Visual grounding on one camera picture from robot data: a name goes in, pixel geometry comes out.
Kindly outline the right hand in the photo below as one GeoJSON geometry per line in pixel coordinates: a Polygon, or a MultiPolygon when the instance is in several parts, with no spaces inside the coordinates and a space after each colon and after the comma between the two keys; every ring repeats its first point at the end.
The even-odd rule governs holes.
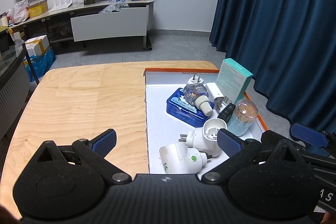
{"type": "Polygon", "coordinates": [[[326,211],[321,224],[336,224],[336,214],[326,211]]]}

